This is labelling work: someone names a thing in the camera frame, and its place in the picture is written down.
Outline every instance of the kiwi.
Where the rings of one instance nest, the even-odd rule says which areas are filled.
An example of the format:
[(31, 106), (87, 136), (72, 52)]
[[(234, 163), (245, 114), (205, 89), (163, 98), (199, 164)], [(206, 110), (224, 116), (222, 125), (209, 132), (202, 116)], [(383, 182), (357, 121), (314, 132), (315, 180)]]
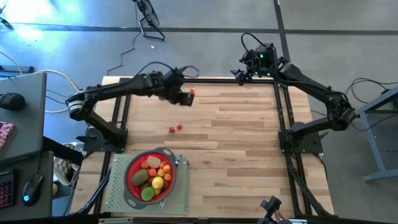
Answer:
[(143, 201), (150, 201), (155, 195), (155, 191), (152, 187), (146, 187), (141, 192), (141, 198)]
[(131, 183), (134, 186), (140, 186), (141, 184), (145, 183), (145, 181), (147, 181), (148, 178), (149, 178), (148, 171), (145, 169), (142, 169), (142, 170), (136, 172), (132, 176)]

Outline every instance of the desk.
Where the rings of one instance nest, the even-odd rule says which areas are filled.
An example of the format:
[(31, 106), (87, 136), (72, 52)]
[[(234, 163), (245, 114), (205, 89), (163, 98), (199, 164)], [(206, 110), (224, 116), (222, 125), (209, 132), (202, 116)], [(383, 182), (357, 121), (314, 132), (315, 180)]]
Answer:
[(0, 109), (0, 121), (15, 125), (0, 151), (1, 162), (35, 155), (42, 150), (46, 83), (46, 73), (0, 81), (2, 93), (19, 93), (25, 98), (25, 107), (19, 111)]
[[(104, 77), (103, 84), (116, 83), (119, 78)], [(272, 195), (281, 199), (284, 215), (293, 217), (285, 158), (279, 149), (280, 127), (273, 85), (186, 83), (183, 87), (195, 89), (192, 107), (170, 105), (157, 97), (131, 97), (125, 153), (138, 154), (165, 146), (188, 157), (191, 165), (188, 217), (262, 217), (265, 211), (259, 204)], [(296, 88), (289, 90), (295, 120), (311, 121), (306, 94)], [(110, 121), (114, 102), (99, 102), (96, 112)], [(183, 126), (181, 131), (168, 133), (168, 127), (179, 123)], [(71, 212), (81, 208), (97, 187), (103, 157), (103, 153), (95, 152), (83, 161)], [(302, 157), (308, 187), (325, 209), (333, 213), (322, 164), (313, 155)], [(301, 192), (298, 197), (304, 210)]]
[[(44, 218), (51, 216), (52, 212), (52, 171), (53, 171), (53, 152), (42, 152), (40, 155), (32, 156), (18, 162), (10, 162), (9, 165), (0, 166), (0, 170), (18, 169), (16, 205), (0, 209), (0, 221), (21, 220), (30, 218)], [(39, 165), (39, 174), (43, 175), (43, 181), (40, 190), (39, 201), (33, 206), (25, 206), (22, 203), (22, 191), (25, 182), (37, 172)]]

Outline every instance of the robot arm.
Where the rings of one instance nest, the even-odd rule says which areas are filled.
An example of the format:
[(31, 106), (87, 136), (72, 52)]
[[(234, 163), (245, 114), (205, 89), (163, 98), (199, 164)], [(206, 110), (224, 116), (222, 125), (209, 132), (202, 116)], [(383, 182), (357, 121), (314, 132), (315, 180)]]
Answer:
[(171, 104), (191, 106), (194, 94), (181, 90), (184, 75), (178, 70), (171, 70), (165, 75), (162, 72), (143, 73), (122, 83), (89, 86), (78, 91), (66, 100), (70, 117), (81, 121), (93, 110), (98, 101), (116, 98), (118, 96), (158, 96)]
[(306, 77), (298, 67), (283, 57), (277, 59), (273, 43), (261, 43), (256, 50), (247, 50), (239, 61), (246, 65), (246, 70), (231, 71), (239, 85), (253, 82), (253, 76), (272, 77), (281, 85), (295, 86), (325, 104), (327, 117), (292, 126), (287, 138), (293, 146), (298, 145), (306, 134), (326, 129), (345, 130), (356, 118), (354, 108), (344, 93), (333, 91), (330, 86), (323, 86)]
[(195, 95), (181, 90), (181, 86), (184, 84), (183, 71), (188, 67), (192, 66), (180, 69), (169, 67), (170, 71), (166, 74), (162, 72), (141, 73), (125, 82), (89, 86), (78, 91), (66, 100), (69, 116), (76, 121), (86, 121), (94, 127), (86, 132), (86, 136), (78, 136), (78, 139), (83, 142), (97, 141), (100, 145), (103, 142), (106, 145), (117, 145), (122, 142), (121, 138), (126, 138), (127, 133), (124, 133), (124, 127), (117, 128), (115, 122), (105, 121), (93, 111), (94, 105), (98, 101), (126, 95), (148, 97), (155, 95), (173, 105), (191, 106)]

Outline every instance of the red bowl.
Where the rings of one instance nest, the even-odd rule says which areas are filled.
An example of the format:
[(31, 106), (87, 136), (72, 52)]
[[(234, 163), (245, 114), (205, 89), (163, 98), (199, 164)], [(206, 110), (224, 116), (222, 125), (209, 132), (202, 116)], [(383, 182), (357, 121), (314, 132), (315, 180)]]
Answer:
[(138, 199), (138, 200), (140, 200), (142, 202), (145, 202), (145, 201), (143, 201), (142, 198), (141, 198), (141, 191), (139, 189), (139, 186), (134, 186), (131, 183), (131, 179), (132, 179), (133, 175), (136, 172), (138, 172), (139, 170), (142, 169), (141, 168), (142, 162), (146, 161), (149, 156), (156, 157), (156, 158), (160, 159), (161, 161), (165, 161), (166, 164), (169, 165), (170, 168), (171, 168), (172, 178), (171, 178), (171, 180), (169, 180), (169, 186), (167, 187), (167, 189), (165, 189), (162, 193), (160, 193), (160, 194), (156, 195), (155, 197), (153, 197), (148, 202), (155, 202), (155, 201), (163, 199), (167, 194), (169, 194), (169, 192), (171, 191), (172, 186), (174, 186), (174, 182), (175, 182), (174, 166), (172, 165), (172, 163), (169, 161), (168, 158), (166, 158), (165, 156), (163, 156), (163, 155), (161, 155), (159, 153), (150, 153), (150, 154), (146, 154), (146, 155), (141, 156), (136, 161), (134, 161), (134, 163), (131, 165), (131, 167), (129, 169), (129, 172), (127, 173), (127, 187), (128, 187), (128, 189), (130, 191), (130, 194), (132, 196), (134, 196), (136, 199)]

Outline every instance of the lemon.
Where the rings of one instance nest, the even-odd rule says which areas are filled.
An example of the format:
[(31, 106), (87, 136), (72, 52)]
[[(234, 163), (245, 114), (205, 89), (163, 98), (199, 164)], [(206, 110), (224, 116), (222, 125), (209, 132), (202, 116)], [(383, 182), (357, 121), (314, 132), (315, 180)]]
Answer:
[(160, 192), (162, 191), (162, 189), (154, 189), (155, 190), (155, 196), (160, 194)]
[(152, 187), (154, 189), (161, 189), (163, 187), (163, 178), (161, 177), (155, 177), (154, 180), (152, 181)]

